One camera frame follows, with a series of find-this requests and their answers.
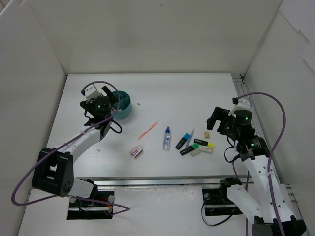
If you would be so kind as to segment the light blue pen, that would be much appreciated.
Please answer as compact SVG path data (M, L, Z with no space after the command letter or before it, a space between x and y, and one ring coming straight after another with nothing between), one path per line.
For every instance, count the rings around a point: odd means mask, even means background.
M188 147L188 146L189 146L190 141L191 141L191 139L192 139L192 137L193 137L194 133L195 133L195 129L193 128L192 132L191 132L191 133L190 133L190 135L189 135L189 138L187 139L187 142L186 142L186 147Z

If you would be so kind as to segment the green cap black highlighter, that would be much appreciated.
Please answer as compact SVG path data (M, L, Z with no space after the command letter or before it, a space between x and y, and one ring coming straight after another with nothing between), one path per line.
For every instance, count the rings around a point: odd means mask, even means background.
M180 155L184 156L184 155L186 155L186 154L188 154L190 152L193 152L194 150L196 150L198 148L199 148L199 144L194 143L191 146L189 146L189 147L183 149L182 151L180 151Z

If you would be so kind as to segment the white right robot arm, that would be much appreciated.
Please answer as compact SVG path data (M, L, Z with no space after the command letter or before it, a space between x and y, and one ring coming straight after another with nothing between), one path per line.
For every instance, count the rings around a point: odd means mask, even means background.
M207 129L212 130L219 121L217 132L236 144L237 158L241 159L252 177L259 201L246 191L237 178L221 181L218 197L224 202L232 201L251 224L254 236L301 236L306 224L297 219L288 205L288 194L283 192L274 171L268 165L270 151L263 138L252 127L249 110L230 111L215 107L207 119Z

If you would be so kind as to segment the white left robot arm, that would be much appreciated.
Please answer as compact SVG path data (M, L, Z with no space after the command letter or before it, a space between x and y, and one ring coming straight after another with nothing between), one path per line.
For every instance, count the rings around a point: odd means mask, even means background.
M80 197L91 207L98 201L96 186L91 180L74 177L73 165L91 146L100 142L111 129L113 105L120 105L121 96L117 90L111 92L110 84L105 83L99 92L94 83L85 86L81 94L85 100L80 102L88 121L85 130L76 137L56 148L43 148L34 169L32 186L35 189L59 196Z

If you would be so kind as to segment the blue cap black highlighter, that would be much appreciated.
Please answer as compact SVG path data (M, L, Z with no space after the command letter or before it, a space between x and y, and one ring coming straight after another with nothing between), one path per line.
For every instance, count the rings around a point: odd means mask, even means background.
M181 139L180 141L177 143L177 145L175 146L175 149L180 150L181 147L186 143L186 141L190 138L190 134L186 133Z

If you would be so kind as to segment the long orange highlighter pen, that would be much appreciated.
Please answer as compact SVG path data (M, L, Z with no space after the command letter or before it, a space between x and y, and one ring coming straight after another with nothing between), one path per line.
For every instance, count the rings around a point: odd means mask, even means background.
M138 139L142 139L147 133L149 133L156 125L158 124L158 121L156 121L155 123L153 123L146 131L144 131L139 137Z

